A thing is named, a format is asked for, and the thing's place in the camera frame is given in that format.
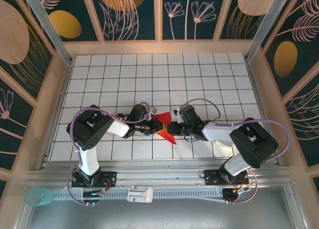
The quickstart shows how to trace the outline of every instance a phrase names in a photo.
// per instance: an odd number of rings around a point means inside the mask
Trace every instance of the white clip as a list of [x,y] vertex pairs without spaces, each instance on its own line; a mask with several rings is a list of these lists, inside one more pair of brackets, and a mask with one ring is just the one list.
[[130,186],[128,189],[128,202],[134,203],[151,203],[153,200],[153,188]]

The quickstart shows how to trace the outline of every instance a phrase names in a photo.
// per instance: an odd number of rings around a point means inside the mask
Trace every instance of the metal frame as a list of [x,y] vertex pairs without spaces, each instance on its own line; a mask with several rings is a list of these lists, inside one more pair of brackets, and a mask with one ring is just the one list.
[[66,51],[66,48],[63,45],[61,37],[58,35],[57,31],[55,30],[49,15],[42,7],[42,4],[39,0],[26,0],[27,3],[30,5],[32,11],[34,12],[35,16],[41,23],[42,27],[44,28],[45,32],[49,36],[50,40],[52,41],[53,45],[55,46],[56,50],[61,55],[63,61],[69,65],[71,63],[71,57],[69,53]]

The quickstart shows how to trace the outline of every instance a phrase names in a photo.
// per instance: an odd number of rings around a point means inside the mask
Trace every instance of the enclosure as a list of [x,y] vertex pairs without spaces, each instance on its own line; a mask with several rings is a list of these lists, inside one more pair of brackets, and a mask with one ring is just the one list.
[[[0,227],[81,228],[94,221],[94,228],[234,228],[236,222],[247,228],[317,228],[318,5],[0,0]],[[200,175],[237,155],[234,145],[107,133],[97,158],[102,171],[117,172],[116,187],[94,208],[73,204],[65,186],[70,167],[79,163],[66,127],[75,113],[96,105],[126,115],[147,102],[176,121],[173,111],[195,98],[217,105],[218,123],[272,119],[290,132],[287,152],[252,170],[260,188],[255,198],[241,205],[193,198],[220,195],[223,187],[206,186]],[[202,120],[217,115],[205,101],[191,105]],[[279,153],[285,131],[261,125],[279,143]],[[255,179],[248,177],[253,191]],[[26,205],[24,195],[34,185],[53,190],[54,201]],[[154,201],[123,201],[132,185],[153,187]],[[81,199],[81,190],[72,193]],[[260,224],[244,220],[248,213]],[[265,214],[273,220],[264,221]]]

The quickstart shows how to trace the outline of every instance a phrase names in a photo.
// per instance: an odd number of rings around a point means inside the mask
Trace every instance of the black grid line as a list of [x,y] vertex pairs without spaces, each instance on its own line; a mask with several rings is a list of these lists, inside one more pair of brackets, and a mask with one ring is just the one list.
[[[68,86],[67,86],[67,95],[69,94],[69,96],[70,95],[72,95],[72,93],[82,93],[82,101],[81,101],[81,109],[82,108],[84,108],[84,106],[83,106],[83,101],[84,101],[84,94],[85,94],[85,90],[86,90],[86,87],[87,87],[87,83],[88,83],[88,79],[102,79],[102,83],[101,83],[101,91],[100,92],[89,92],[89,93],[99,93],[100,94],[100,98],[99,98],[99,106],[100,106],[100,104],[101,104],[101,99],[102,99],[102,93],[117,93],[117,96],[116,96],[116,104],[115,104],[115,106],[110,106],[110,105],[108,105],[107,107],[115,107],[116,108],[116,110],[119,108],[119,87],[120,87],[120,79],[123,79],[123,78],[131,78],[131,79],[134,79],[134,81],[135,81],[135,90],[134,90],[134,103],[132,104],[132,106],[121,106],[121,107],[123,107],[123,108],[125,108],[125,107],[133,107],[134,106],[134,104],[135,104],[135,101],[136,101],[136,95],[137,95],[137,90],[136,90],[136,86],[137,86],[137,78],[151,78],[152,80],[151,80],[151,86],[152,86],[152,90],[151,91],[149,91],[149,90],[143,90],[143,91],[138,91],[138,92],[150,92],[151,94],[152,94],[152,97],[151,97],[151,99],[152,99],[152,102],[151,102],[151,105],[152,105],[152,107],[154,106],[154,99],[153,99],[153,92],[161,92],[161,91],[163,91],[163,92],[168,92],[168,94],[169,94],[169,105],[156,105],[156,106],[159,106],[159,107],[169,107],[169,110],[170,110],[170,112],[171,112],[171,110],[172,110],[172,108],[175,106],[175,105],[172,105],[171,103],[172,103],[172,99],[171,99],[171,95],[170,95],[170,92],[174,92],[174,91],[184,91],[184,89],[180,89],[180,90],[178,90],[179,88],[176,88],[175,90],[171,90],[171,81],[170,81],[170,78],[181,78],[181,76],[171,76],[170,75],[170,73],[169,73],[169,66],[171,66],[171,65],[183,65],[183,71],[184,71],[184,80],[183,81],[185,81],[185,93],[186,93],[186,98],[187,98],[187,101],[188,100],[190,100],[190,99],[192,99],[192,98],[189,98],[190,97],[190,92],[192,92],[192,91],[201,91],[202,93],[203,93],[203,96],[204,96],[204,98],[207,98],[207,91],[219,91],[219,94],[220,94],[220,98],[221,98],[221,104],[218,104],[219,105],[219,107],[221,108],[221,106],[222,106],[222,108],[220,109],[220,111],[222,112],[222,110],[223,110],[223,112],[224,112],[224,115],[225,115],[225,120],[223,120],[223,119],[221,119],[221,120],[218,120],[218,121],[226,121],[226,122],[228,122],[228,121],[242,121],[242,119],[239,119],[239,120],[235,120],[235,119],[232,119],[232,120],[229,120],[228,119],[228,117],[227,117],[227,115],[226,115],[226,112],[225,112],[225,108],[224,108],[224,105],[238,105],[238,104],[240,104],[241,105],[241,111],[242,111],[242,114],[244,115],[244,111],[243,111],[243,106],[242,106],[242,100],[240,99],[240,96],[239,96],[239,91],[238,91],[238,87],[237,87],[237,83],[236,83],[236,80],[235,80],[235,75],[234,75],[234,69],[233,69],[233,65],[232,65],[232,63],[230,62],[230,58],[229,58],[229,55],[227,55],[228,56],[228,59],[229,59],[229,63],[216,63],[216,60],[215,60],[215,55],[214,54],[212,54],[212,57],[213,57],[213,60],[214,60],[214,63],[212,63],[212,62],[210,62],[210,63],[201,63],[200,62],[200,60],[199,60],[199,54],[197,54],[197,59],[198,59],[198,63],[195,63],[195,64],[191,64],[192,62],[190,62],[190,63],[186,63],[185,64],[185,61],[184,61],[184,54],[181,54],[182,55],[182,60],[183,60],[183,64],[169,64],[169,61],[168,61],[168,56],[170,55],[170,54],[163,54],[163,55],[166,55],[166,60],[167,60],[167,62],[164,64],[164,63],[162,63],[162,64],[156,64],[156,66],[159,66],[159,65],[162,65],[162,66],[167,66],[167,72],[168,72],[168,76],[167,77],[154,77],[154,74],[153,74],[153,66],[155,66],[155,64],[154,64],[154,54],[150,54],[151,55],[151,57],[152,57],[152,62],[151,62],[151,64],[138,64],[138,54],[136,54],[136,63],[135,63],[135,65],[126,65],[126,64],[122,64],[122,60],[123,60],[123,54],[121,55],[121,59],[120,59],[120,62],[121,63],[119,63],[119,65],[117,65],[117,63],[115,63],[115,65],[106,65],[106,63],[107,63],[107,55],[106,55],[106,57],[105,57],[105,63],[104,63],[104,71],[103,71],[103,76],[101,75],[96,75],[96,77],[92,77],[92,78],[88,78],[88,74],[89,74],[89,72],[90,72],[90,68],[91,67],[96,67],[96,66],[91,66],[91,61],[92,61],[92,55],[91,55],[91,57],[90,57],[90,63],[89,63],[89,66],[74,66],[73,67],[73,69],[72,69],[72,74],[71,75],[73,75],[73,73],[74,73],[74,69],[75,68],[78,68],[78,67],[87,67],[88,68],[88,72],[87,72],[87,77],[86,78],[84,78],[84,76],[81,76],[81,78],[76,78],[76,79],[73,79],[73,78],[71,78],[70,80],[69,80],[69,82],[68,82]],[[202,74],[202,71],[201,71],[201,65],[211,65],[211,67],[215,67],[216,68],[216,66],[217,65],[219,65],[219,64],[222,64],[222,65],[230,65],[230,67],[231,67],[231,74],[232,75],[225,75],[225,76],[219,76],[217,73],[216,73],[216,75],[215,76],[203,76],[203,74]],[[138,66],[140,66],[140,65],[142,65],[142,66],[151,66],[151,76],[150,77],[137,77],[137,67]],[[200,74],[199,75],[194,75],[194,76],[186,76],[186,72],[185,72],[185,66],[186,65],[194,65],[194,66],[198,66],[199,67],[199,70],[200,70]],[[133,66],[133,67],[135,67],[135,76],[134,77],[121,77],[121,69],[122,69],[122,66]],[[117,88],[118,88],[118,91],[108,91],[108,90],[103,90],[103,85],[104,85],[104,79],[107,77],[107,67],[118,67],[118,73],[119,73],[119,76],[118,77],[110,77],[111,79],[118,79],[119,80],[119,82],[118,82],[118,85],[117,85]],[[242,68],[242,71],[241,71],[242,73],[239,73],[238,75],[236,75],[236,76],[247,76],[247,74],[245,74],[245,72],[244,72],[244,68]],[[202,89],[191,89],[191,90],[189,90],[188,88],[187,88],[187,83],[186,83],[186,79],[187,78],[195,78],[195,77],[197,77],[197,78],[199,78],[200,77],[200,79],[201,79],[201,85],[202,85]],[[207,89],[207,90],[205,90],[205,88],[204,88],[204,84],[203,84],[203,77],[217,77],[217,81],[218,81],[218,85],[219,85],[219,89]],[[228,78],[233,78],[233,80],[234,80],[234,82],[235,82],[235,85],[236,85],[236,89],[235,89],[235,87],[234,87],[234,89],[220,89],[220,78],[226,78],[226,77],[228,77]],[[153,90],[153,78],[167,78],[168,79],[168,90]],[[83,82],[84,82],[84,80],[85,80],[85,85],[84,85],[84,92],[68,92],[69,91],[69,87],[70,87],[70,82],[72,81],[72,80],[83,80]],[[222,95],[222,91],[227,91],[227,90],[237,90],[237,95],[238,95],[238,98],[239,98],[239,103],[229,103],[229,104],[225,104],[225,99],[223,98],[223,95]],[[53,143],[52,143],[52,149],[54,148],[54,145],[55,145],[55,142],[56,143],[58,143],[58,142],[63,142],[63,141],[56,141],[56,139],[57,139],[57,132],[58,132],[58,128],[59,128],[59,126],[60,125],[63,125],[63,124],[67,124],[67,123],[61,123],[61,119],[62,119],[62,114],[63,114],[63,111],[64,111],[64,109],[65,108],[78,108],[78,107],[65,107],[65,101],[66,101],[66,97],[65,97],[65,99],[64,99],[64,103],[63,103],[63,107],[62,107],[62,110],[61,110],[61,115],[60,115],[60,118],[59,118],[59,123],[58,123],[58,126],[57,126],[57,130],[56,130],[56,132],[55,132],[55,136],[54,136],[54,141],[53,141]],[[250,105],[255,105],[256,103],[245,103],[245,105],[246,104],[250,104]],[[200,106],[203,106],[203,104],[199,104],[199,103],[196,103],[196,101],[194,102],[194,103],[192,103],[192,105],[193,106],[196,106],[196,105],[200,105]],[[204,103],[204,105],[205,105],[205,107],[203,107],[203,109],[204,110],[206,110],[206,116],[207,116],[207,118],[208,118],[208,116],[209,116],[209,113],[208,113],[208,103]],[[156,139],[154,139],[154,137],[153,137],[153,135],[152,135],[152,137],[151,138],[149,138],[149,139],[143,139],[142,141],[160,141],[160,140],[162,140],[162,141],[164,141],[165,139],[160,139],[160,138],[156,138]],[[112,158],[113,158],[113,143],[114,142],[116,142],[116,141],[122,141],[122,140],[117,140],[117,139],[114,139],[114,136],[112,136],[112,139],[107,139],[107,140],[103,140],[103,141],[112,141],[112,151],[111,151],[111,160],[112,160]],[[133,147],[133,143],[134,143],[134,138],[131,140],[132,141],[132,154],[131,154],[131,159],[133,159],[133,149],[134,149],[134,147]],[[193,158],[195,157],[194,156],[194,148],[193,148],[193,143],[191,143],[191,146],[192,146],[192,153],[193,153]],[[212,143],[211,143],[211,148],[212,148],[212,152],[213,152],[213,157],[216,157],[215,156],[215,153],[214,153],[214,148],[213,148],[213,145],[212,145]],[[70,156],[70,159],[72,158],[72,154],[73,154],[73,150],[74,150],[74,147],[72,147],[72,150],[71,150],[71,156]],[[154,158],[154,146],[153,146],[153,143],[152,143],[152,159]],[[174,158],[174,150],[173,150],[173,145],[172,145],[172,158]]]

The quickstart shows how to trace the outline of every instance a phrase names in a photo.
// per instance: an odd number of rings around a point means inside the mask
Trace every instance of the dark teal wallpaper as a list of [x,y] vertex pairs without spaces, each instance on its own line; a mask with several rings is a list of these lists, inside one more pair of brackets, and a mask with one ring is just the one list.
[[11,170],[33,107],[0,80],[0,168]]
[[220,39],[252,39],[273,0],[232,0]]
[[284,96],[319,60],[319,0],[298,0],[266,52]]
[[52,55],[15,0],[0,0],[0,67],[37,98]]
[[97,41],[84,0],[40,0],[62,41]]
[[154,40],[154,0],[93,0],[106,41]]
[[163,0],[163,39],[213,39],[222,4],[223,0]]
[[286,104],[286,109],[308,167],[319,164],[319,75]]

